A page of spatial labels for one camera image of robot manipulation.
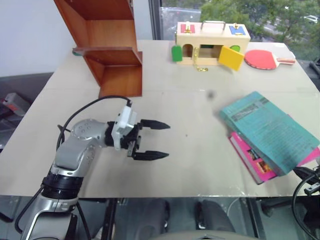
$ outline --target wooden shelf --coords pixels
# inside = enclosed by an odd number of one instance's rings
[[[128,0],[54,0],[77,48],[101,87],[99,96],[142,94],[133,9]]]

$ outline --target ping pong paddle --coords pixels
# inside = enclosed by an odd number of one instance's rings
[[[272,70],[279,64],[293,65],[296,59],[277,58],[272,52],[266,50],[250,50],[245,53],[244,61],[256,69]]]

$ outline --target red paddle face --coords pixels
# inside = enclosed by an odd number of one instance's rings
[[[244,61],[253,68],[271,70],[277,67],[272,52],[266,50],[251,50],[244,55]]]

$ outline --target teal book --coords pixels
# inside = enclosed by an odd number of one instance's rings
[[[220,116],[278,176],[289,173],[320,144],[256,91],[223,108]]]

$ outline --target car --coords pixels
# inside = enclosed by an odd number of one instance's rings
[[[312,23],[312,24],[317,24],[319,21],[319,18],[317,16],[313,16],[313,15],[305,16],[304,19],[308,20],[309,23]]]

